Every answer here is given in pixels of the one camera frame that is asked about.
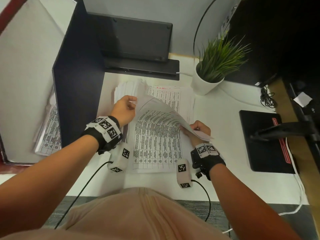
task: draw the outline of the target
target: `wristband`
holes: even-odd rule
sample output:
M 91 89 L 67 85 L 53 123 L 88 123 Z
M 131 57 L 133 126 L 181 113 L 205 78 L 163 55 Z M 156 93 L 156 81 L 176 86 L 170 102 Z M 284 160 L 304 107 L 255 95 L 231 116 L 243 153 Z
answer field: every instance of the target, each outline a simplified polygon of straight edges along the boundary
M 191 151 L 192 167 L 200 168 L 208 180 L 210 180 L 210 169 L 217 164 L 226 165 L 225 161 L 220 157 L 219 152 L 211 143 L 201 143 Z
M 122 139 L 122 133 L 119 129 L 119 122 L 113 116 L 100 116 L 87 124 L 85 131 L 81 134 L 91 135 L 99 143 L 98 153 L 110 151 L 115 148 Z

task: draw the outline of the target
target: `hand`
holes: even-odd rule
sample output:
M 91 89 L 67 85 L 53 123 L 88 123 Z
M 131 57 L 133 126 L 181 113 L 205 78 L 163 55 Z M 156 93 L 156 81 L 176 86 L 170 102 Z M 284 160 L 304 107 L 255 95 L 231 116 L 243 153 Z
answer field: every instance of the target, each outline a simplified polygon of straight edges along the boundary
M 207 134 L 208 136 L 211 136 L 211 129 L 206 126 L 204 123 L 202 123 L 201 121 L 195 121 L 193 124 L 190 125 L 191 129 L 193 130 L 198 130 L 201 131 L 205 134 Z M 196 147 L 196 145 L 199 145 L 201 143 L 205 143 L 207 141 L 203 141 L 202 139 L 200 139 L 199 137 L 197 137 L 196 135 L 192 134 L 189 130 L 187 130 L 186 128 L 180 126 L 180 129 L 182 130 L 182 132 L 188 136 L 190 138 L 191 144 Z
M 129 95 L 123 96 L 115 103 L 111 111 L 110 115 L 118 120 L 120 127 L 129 124 L 136 116 L 136 105 L 130 101 L 137 101 L 137 98 Z

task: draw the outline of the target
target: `dark blue panel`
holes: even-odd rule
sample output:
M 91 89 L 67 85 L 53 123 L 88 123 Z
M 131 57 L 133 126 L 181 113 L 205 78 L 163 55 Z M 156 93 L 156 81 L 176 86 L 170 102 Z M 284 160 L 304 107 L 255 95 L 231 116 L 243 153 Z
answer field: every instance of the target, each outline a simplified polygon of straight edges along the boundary
M 79 0 L 53 66 L 62 147 L 78 139 L 96 118 L 104 74 L 95 34 Z

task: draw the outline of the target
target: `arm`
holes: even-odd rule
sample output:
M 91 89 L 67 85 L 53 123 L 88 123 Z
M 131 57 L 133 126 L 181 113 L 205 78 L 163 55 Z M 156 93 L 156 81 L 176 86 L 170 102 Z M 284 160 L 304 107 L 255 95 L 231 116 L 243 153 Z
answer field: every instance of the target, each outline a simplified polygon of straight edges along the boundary
M 120 127 L 135 116 L 136 97 L 124 96 L 111 115 Z M 91 135 L 46 157 L 0 185 L 0 237 L 42 227 L 98 150 Z
M 200 121 L 190 126 L 211 134 L 210 128 Z M 182 131 L 189 136 L 194 147 L 204 142 L 188 130 L 182 128 Z M 209 174 L 226 217 L 240 240 L 300 240 L 289 224 L 225 165 L 214 165 Z

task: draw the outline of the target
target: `beige sweater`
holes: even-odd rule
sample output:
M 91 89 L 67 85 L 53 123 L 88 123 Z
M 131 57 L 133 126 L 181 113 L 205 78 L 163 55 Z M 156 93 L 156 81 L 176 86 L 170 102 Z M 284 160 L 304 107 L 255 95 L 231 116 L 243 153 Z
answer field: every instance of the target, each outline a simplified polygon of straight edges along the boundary
M 20 239 L 229 239 L 178 203 L 147 188 L 132 188 L 72 208 L 59 229 L 32 230 L 1 240 Z

